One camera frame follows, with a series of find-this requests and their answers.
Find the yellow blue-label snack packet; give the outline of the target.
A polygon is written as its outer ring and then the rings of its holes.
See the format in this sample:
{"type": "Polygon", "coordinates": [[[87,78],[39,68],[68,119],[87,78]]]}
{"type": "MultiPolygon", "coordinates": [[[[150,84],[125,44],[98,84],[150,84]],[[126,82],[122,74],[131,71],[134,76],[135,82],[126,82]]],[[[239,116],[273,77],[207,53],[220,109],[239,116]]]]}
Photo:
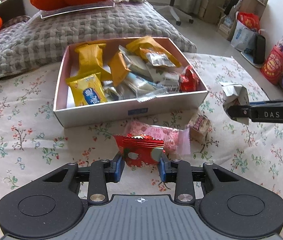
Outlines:
{"type": "Polygon", "coordinates": [[[100,78],[100,72],[87,72],[65,80],[76,107],[107,102],[100,78]]]}

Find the white green snack packets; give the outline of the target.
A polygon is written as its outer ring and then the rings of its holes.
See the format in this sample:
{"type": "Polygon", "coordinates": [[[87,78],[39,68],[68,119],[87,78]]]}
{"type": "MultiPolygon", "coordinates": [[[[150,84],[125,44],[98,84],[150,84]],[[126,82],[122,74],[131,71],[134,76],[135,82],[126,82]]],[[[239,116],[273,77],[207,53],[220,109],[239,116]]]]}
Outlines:
{"type": "Polygon", "coordinates": [[[154,67],[147,60],[119,46],[130,73],[117,87],[112,81],[103,81],[103,89],[109,101],[137,99],[148,101],[159,95],[180,92],[177,67],[154,67]]]}

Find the pink white shallow box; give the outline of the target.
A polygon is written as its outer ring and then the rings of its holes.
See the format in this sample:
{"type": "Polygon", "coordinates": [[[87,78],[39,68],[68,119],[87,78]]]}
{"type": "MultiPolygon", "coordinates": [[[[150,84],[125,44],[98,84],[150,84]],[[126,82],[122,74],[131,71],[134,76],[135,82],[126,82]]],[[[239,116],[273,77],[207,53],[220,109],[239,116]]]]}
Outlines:
{"type": "Polygon", "coordinates": [[[71,44],[65,49],[55,90],[54,114],[64,128],[176,110],[194,110],[200,106],[208,94],[204,81],[200,80],[195,92],[158,95],[144,102],[127,99],[76,107],[71,89],[66,83],[67,78],[78,72],[76,47],[77,44],[71,44]]]}

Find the gold bar snack packet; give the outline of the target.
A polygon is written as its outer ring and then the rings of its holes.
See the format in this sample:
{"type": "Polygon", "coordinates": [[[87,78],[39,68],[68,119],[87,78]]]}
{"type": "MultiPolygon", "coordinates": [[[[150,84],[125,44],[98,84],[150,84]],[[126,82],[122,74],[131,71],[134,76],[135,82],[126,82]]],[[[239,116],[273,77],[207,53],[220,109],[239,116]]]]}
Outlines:
{"type": "Polygon", "coordinates": [[[112,74],[113,86],[117,87],[124,81],[126,76],[131,72],[128,68],[122,52],[118,51],[109,61],[108,66],[112,74]]]}

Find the red bag on white bag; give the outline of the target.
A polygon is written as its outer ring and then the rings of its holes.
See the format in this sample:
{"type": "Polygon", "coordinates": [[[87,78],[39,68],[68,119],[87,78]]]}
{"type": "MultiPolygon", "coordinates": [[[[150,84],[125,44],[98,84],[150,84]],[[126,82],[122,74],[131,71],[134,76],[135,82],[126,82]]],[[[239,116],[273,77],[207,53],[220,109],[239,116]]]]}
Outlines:
{"type": "Polygon", "coordinates": [[[257,15],[247,12],[239,12],[237,15],[239,20],[244,26],[253,31],[260,30],[260,19],[257,15]]]}

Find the pink round-label snack packet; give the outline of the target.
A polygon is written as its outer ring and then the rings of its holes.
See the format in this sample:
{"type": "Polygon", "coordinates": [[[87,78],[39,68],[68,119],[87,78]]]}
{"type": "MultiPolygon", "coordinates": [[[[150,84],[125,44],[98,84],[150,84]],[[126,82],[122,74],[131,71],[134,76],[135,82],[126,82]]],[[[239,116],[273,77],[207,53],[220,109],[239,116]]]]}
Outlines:
{"type": "Polygon", "coordinates": [[[149,135],[164,142],[164,150],[167,154],[190,155],[190,130],[186,126],[184,129],[176,129],[164,126],[149,125],[137,120],[129,122],[124,130],[124,134],[132,136],[149,135]]]}

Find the floral tablecloth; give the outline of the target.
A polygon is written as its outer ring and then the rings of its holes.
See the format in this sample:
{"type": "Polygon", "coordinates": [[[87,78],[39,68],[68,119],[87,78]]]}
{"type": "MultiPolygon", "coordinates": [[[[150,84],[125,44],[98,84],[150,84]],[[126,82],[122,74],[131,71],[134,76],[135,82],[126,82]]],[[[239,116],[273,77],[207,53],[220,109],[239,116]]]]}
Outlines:
{"type": "MultiPolygon", "coordinates": [[[[244,85],[252,101],[266,100],[265,93],[232,58],[187,58],[208,88],[200,110],[211,125],[202,141],[191,142],[185,160],[193,166],[212,161],[283,198],[283,124],[243,125],[229,119],[221,83],[244,85]]],[[[117,153],[114,135],[124,131],[127,120],[64,129],[55,118],[59,67],[51,64],[0,82],[0,199],[66,163],[89,166],[117,153]]]]}

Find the red gift bag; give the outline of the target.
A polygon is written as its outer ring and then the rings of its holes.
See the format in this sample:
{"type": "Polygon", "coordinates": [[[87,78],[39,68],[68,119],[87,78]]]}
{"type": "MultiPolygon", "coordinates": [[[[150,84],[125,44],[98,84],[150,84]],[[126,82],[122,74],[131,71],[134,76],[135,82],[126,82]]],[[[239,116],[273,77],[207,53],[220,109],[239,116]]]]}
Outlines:
{"type": "Polygon", "coordinates": [[[283,74],[283,51],[276,45],[261,68],[262,75],[273,85],[277,85],[283,74]]]}

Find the red white candy packet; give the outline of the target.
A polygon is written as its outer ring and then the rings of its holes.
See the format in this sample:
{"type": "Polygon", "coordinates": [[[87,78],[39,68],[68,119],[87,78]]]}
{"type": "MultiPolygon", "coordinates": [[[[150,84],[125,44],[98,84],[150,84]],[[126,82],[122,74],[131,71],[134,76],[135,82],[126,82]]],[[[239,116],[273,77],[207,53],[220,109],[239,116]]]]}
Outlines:
{"type": "Polygon", "coordinates": [[[119,152],[129,167],[146,167],[159,164],[166,154],[164,141],[150,135],[113,135],[119,152]]]}

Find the red snack packet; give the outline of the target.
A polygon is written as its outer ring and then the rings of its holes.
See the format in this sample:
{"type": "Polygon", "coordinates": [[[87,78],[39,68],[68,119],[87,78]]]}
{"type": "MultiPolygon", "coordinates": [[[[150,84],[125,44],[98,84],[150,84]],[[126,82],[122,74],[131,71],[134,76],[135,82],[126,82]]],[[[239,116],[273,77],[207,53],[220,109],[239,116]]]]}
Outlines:
{"type": "Polygon", "coordinates": [[[200,79],[193,66],[188,65],[184,68],[179,77],[179,87],[181,92],[195,92],[198,90],[200,79]]]}

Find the dark grey sofa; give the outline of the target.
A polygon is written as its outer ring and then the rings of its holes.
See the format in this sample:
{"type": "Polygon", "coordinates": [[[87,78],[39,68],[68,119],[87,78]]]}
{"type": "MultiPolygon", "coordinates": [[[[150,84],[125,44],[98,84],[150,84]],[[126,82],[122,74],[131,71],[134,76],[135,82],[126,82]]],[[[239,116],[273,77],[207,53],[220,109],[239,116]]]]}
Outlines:
{"type": "Polygon", "coordinates": [[[0,18],[3,23],[18,16],[35,15],[39,10],[34,7],[30,0],[4,0],[0,3],[0,18]]]}

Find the beige small snack packet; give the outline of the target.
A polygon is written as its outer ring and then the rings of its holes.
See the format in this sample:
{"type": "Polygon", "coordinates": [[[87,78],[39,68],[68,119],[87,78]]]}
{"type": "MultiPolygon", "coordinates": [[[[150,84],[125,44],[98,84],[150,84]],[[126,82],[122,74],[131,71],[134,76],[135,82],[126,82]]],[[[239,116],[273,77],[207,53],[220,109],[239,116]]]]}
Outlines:
{"type": "Polygon", "coordinates": [[[196,112],[191,117],[188,127],[191,139],[203,142],[210,127],[210,120],[201,112],[196,112]]]}

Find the clear acrylic tray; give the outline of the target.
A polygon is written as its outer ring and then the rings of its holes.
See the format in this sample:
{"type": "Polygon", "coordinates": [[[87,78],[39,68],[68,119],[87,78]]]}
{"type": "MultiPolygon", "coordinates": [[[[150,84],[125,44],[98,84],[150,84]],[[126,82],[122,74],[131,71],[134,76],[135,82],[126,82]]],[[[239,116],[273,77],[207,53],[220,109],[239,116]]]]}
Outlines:
{"type": "Polygon", "coordinates": [[[107,1],[104,1],[104,2],[69,6],[69,7],[56,9],[56,10],[50,10],[50,11],[41,11],[40,17],[41,17],[41,19],[45,19],[45,18],[64,15],[64,14],[68,14],[68,13],[72,13],[72,12],[81,12],[81,11],[87,11],[87,10],[113,8],[114,6],[115,6],[115,2],[113,0],[107,0],[107,1]]]}

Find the black bag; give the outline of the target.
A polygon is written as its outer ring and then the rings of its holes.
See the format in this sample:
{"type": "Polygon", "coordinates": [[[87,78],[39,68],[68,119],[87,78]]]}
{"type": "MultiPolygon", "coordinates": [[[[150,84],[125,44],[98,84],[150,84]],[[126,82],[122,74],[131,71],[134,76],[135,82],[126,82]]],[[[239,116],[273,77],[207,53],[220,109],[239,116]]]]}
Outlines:
{"type": "Polygon", "coordinates": [[[266,39],[260,34],[256,34],[254,37],[254,46],[253,46],[253,63],[254,64],[263,64],[265,61],[266,53],[266,39]]]}

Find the orange white snack packet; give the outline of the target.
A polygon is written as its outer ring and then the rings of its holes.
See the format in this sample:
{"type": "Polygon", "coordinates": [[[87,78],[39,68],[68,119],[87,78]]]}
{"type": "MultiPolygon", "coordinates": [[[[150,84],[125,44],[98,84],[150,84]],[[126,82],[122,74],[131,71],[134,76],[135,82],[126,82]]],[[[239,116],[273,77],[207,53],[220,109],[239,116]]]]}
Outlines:
{"type": "Polygon", "coordinates": [[[161,51],[153,51],[147,48],[140,48],[140,56],[146,59],[154,67],[176,67],[176,65],[161,51]]]}

